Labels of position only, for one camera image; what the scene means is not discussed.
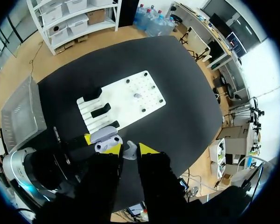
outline black tabletop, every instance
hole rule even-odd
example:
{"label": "black tabletop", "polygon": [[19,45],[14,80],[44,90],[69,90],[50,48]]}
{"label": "black tabletop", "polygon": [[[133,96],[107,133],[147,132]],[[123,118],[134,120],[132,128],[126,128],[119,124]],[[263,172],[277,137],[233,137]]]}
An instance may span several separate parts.
{"label": "black tabletop", "polygon": [[[138,72],[148,70],[166,105],[123,128],[126,143],[141,142],[166,152],[171,167],[181,175],[204,152],[222,124],[222,114],[207,79],[188,51],[173,36],[150,37],[91,52],[59,68],[39,83],[43,114],[48,126],[35,147],[55,142],[52,126],[61,140],[88,133],[77,99]],[[94,153],[92,146],[71,152],[75,161]],[[124,161],[114,210],[144,200],[136,161]]]}

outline gray plastic part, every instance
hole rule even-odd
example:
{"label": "gray plastic part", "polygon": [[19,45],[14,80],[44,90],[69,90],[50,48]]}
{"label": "gray plastic part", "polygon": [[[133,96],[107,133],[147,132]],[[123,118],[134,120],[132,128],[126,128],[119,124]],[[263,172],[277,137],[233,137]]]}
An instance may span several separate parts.
{"label": "gray plastic part", "polygon": [[126,160],[136,160],[137,159],[137,146],[132,141],[127,141],[129,149],[123,152],[123,158]]}
{"label": "gray plastic part", "polygon": [[90,136],[90,143],[97,143],[99,141],[106,141],[118,133],[117,129],[112,126],[103,127]]}
{"label": "gray plastic part", "polygon": [[98,153],[103,153],[106,150],[118,145],[122,144],[123,141],[119,135],[110,136],[105,141],[99,141],[96,143],[94,150]]}

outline white board with holes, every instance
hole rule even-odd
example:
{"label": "white board with holes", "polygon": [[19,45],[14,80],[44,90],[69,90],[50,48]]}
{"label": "white board with holes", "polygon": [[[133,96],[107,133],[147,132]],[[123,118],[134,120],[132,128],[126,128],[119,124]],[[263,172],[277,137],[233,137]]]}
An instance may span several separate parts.
{"label": "white board with holes", "polygon": [[[91,112],[107,103],[111,109],[93,118]],[[143,71],[103,87],[98,99],[84,102],[82,97],[77,104],[92,134],[114,121],[119,122],[117,130],[120,130],[165,106],[166,101],[149,72]]]}

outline white bin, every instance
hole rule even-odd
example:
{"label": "white bin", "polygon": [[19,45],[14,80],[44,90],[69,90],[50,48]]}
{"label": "white bin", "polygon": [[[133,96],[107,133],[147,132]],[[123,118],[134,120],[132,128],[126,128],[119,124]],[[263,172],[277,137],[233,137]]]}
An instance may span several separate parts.
{"label": "white bin", "polygon": [[87,0],[69,0],[65,1],[70,13],[78,12],[87,8]]}
{"label": "white bin", "polygon": [[62,17],[62,3],[61,2],[53,2],[48,4],[48,6],[42,7],[42,14],[43,20],[46,25],[58,20]]}
{"label": "white bin", "polygon": [[113,0],[89,0],[89,3],[94,6],[105,6],[113,3]]}
{"label": "white bin", "polygon": [[87,29],[88,17],[85,14],[75,16],[67,20],[67,25],[73,32],[73,35],[78,35]]}
{"label": "white bin", "polygon": [[66,23],[60,23],[49,30],[49,37],[52,39],[52,43],[57,44],[69,37]]}
{"label": "white bin", "polygon": [[225,139],[213,141],[210,145],[210,160],[218,164],[221,163],[225,157],[225,149]]}

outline gray crate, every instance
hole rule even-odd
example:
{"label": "gray crate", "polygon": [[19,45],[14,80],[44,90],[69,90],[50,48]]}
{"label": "gray crate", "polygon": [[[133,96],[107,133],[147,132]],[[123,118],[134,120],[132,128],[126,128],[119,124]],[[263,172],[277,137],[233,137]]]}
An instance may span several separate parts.
{"label": "gray crate", "polygon": [[38,85],[31,76],[9,97],[1,110],[1,126],[7,150],[15,151],[47,129]]}

